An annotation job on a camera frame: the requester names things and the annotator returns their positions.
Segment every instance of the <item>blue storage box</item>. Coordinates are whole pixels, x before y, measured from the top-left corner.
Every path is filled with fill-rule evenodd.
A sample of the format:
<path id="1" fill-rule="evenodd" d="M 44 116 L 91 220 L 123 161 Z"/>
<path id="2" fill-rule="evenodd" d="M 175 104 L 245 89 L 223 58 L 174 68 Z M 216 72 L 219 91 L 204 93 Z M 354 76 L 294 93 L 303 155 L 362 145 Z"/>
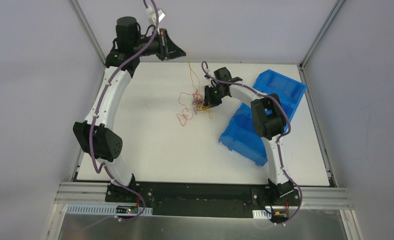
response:
<path id="1" fill-rule="evenodd" d="M 266 94 L 276 93 L 291 121 L 307 86 L 275 71 L 267 70 L 257 77 L 253 88 Z M 219 142 L 227 146 L 230 151 L 234 150 L 253 160 L 258 166 L 267 163 L 263 142 L 254 132 L 251 108 L 245 104 L 242 104 L 235 112 L 228 127 L 220 136 Z"/>

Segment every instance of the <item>metal panel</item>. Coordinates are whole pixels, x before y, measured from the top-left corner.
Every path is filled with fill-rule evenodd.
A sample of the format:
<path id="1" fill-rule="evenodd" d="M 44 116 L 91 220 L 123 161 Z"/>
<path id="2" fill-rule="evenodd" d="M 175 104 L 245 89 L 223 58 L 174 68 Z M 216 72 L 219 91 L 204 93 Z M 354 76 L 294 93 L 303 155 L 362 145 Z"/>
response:
<path id="1" fill-rule="evenodd" d="M 302 210 L 285 227 L 274 226 L 266 219 L 152 216 L 139 217 L 131 222 L 118 222 L 114 218 L 108 218 L 83 231 L 69 230 L 83 229 L 103 218 L 104 216 L 101 215 L 67 214 L 59 239 L 346 239 L 345 228 L 338 210 Z"/>

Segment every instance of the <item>white table surface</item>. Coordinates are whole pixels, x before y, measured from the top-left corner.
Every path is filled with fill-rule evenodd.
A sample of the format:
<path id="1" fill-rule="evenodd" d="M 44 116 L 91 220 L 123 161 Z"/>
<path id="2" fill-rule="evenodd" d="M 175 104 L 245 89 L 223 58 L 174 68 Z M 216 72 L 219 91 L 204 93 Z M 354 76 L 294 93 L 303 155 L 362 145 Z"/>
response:
<path id="1" fill-rule="evenodd" d="M 191 64 L 200 78 L 200 89 L 209 81 L 200 63 Z M 209 63 L 214 70 L 227 67 L 233 77 L 253 85 L 259 73 L 272 69 L 300 81 L 297 66 L 277 64 Z M 225 97 L 211 108 L 213 119 L 198 113 L 181 126 L 176 114 L 180 92 L 193 87 L 187 63 L 142 62 L 126 88 L 114 122 L 114 132 L 123 139 L 122 156 L 133 169 L 137 181 L 221 184 L 266 184 L 268 164 L 260 167 L 218 143 L 233 114 L 240 106 L 237 99 Z M 191 96 L 181 102 L 191 109 Z M 303 186 L 328 186 L 328 178 L 315 130 L 303 96 L 291 121 L 292 131 L 284 138 L 284 153 L 291 177 Z M 96 174 L 91 158 L 85 154 L 78 180 L 109 180 Z"/>

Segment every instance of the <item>cable clip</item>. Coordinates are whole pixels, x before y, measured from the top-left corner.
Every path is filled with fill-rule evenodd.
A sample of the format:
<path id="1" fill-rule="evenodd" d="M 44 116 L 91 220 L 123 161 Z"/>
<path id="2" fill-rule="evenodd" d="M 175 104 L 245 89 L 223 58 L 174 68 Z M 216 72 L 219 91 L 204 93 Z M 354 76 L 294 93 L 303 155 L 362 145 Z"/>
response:
<path id="1" fill-rule="evenodd" d="M 157 24 L 157 17 L 156 17 L 155 10 L 151 6 L 148 6 L 147 9 L 145 9 L 145 11 L 147 12 L 148 22 L 155 26 Z M 161 20 L 163 20 L 163 18 L 165 16 L 166 16 L 166 14 L 164 13 L 164 11 L 161 8 L 159 8 L 158 9 L 158 22 L 161 22 Z"/>
<path id="2" fill-rule="evenodd" d="M 205 72 L 206 72 L 206 74 L 204 75 L 204 77 L 207 79 L 207 80 L 211 80 L 212 78 L 211 78 L 211 74 L 210 74 L 210 69 L 209 68 L 205 68 L 205 69 L 203 69 Z"/>
<path id="3" fill-rule="evenodd" d="M 114 218 L 115 218 L 115 219 L 118 219 L 117 221 L 119 221 L 119 222 L 121 222 L 121 221 L 122 221 L 122 218 L 121 218 L 121 217 L 119 217 L 119 216 L 117 216 L 117 215 L 114 215 Z"/>
<path id="4" fill-rule="evenodd" d="M 104 81 L 103 81 L 103 85 L 111 86 L 111 82 L 108 82 L 108 80 L 104 80 Z"/>

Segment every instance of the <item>gray wall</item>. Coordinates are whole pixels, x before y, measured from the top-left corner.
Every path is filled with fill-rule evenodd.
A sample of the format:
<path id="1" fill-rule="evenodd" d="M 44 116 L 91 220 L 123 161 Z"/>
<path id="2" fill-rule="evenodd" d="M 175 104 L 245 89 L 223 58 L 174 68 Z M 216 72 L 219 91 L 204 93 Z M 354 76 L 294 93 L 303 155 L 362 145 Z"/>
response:
<path id="1" fill-rule="evenodd" d="M 335 1 L 155 0 L 166 13 L 161 27 L 190 61 L 213 63 L 299 63 Z M 149 24 L 142 0 L 79 3 L 105 54 L 116 36 L 118 18 L 136 17 L 143 33 Z"/>
<path id="2" fill-rule="evenodd" d="M 394 239 L 394 0 L 348 0 L 306 77 L 364 238 Z"/>
<path id="3" fill-rule="evenodd" d="M 0 239 L 39 239 L 102 67 L 66 0 L 0 0 Z"/>

